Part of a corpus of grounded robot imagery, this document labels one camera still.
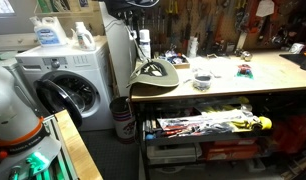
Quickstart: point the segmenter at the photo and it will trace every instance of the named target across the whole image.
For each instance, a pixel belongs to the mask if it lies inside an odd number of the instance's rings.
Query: washing machine door
[[[81,111],[83,111],[84,104],[78,94],[64,89],[48,79],[36,81],[35,89],[38,98],[49,113],[55,114],[66,109],[75,126],[78,128],[82,125]]]

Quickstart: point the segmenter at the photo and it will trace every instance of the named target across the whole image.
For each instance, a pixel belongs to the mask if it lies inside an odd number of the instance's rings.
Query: trash can
[[[123,144],[134,142],[135,119],[127,102],[128,97],[119,97],[110,103],[118,140]]]

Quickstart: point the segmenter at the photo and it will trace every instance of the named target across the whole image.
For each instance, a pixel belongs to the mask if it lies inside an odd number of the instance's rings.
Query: yellow object
[[[237,128],[247,128],[248,122],[241,119],[234,119],[231,121]]]
[[[264,116],[259,117],[261,123],[262,123],[262,129],[271,129],[272,128],[272,121]]]
[[[222,108],[226,111],[234,110],[235,108],[229,104],[222,105]]]
[[[216,112],[216,110],[212,106],[206,106],[205,112],[212,113],[212,112]]]
[[[240,97],[238,97],[238,99],[239,99],[241,104],[249,104],[250,103],[249,99],[244,97],[244,96],[240,96]]]

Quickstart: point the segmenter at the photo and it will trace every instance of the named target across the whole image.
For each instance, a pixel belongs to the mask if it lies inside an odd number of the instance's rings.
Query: gray floor
[[[115,130],[80,132],[104,180],[137,180],[138,145],[122,144]]]

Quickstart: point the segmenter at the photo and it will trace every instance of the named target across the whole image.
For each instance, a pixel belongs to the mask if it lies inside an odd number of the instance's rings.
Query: washing machine control panel
[[[65,57],[49,57],[43,58],[44,65],[51,66],[54,69],[58,69],[61,65],[67,65]]]

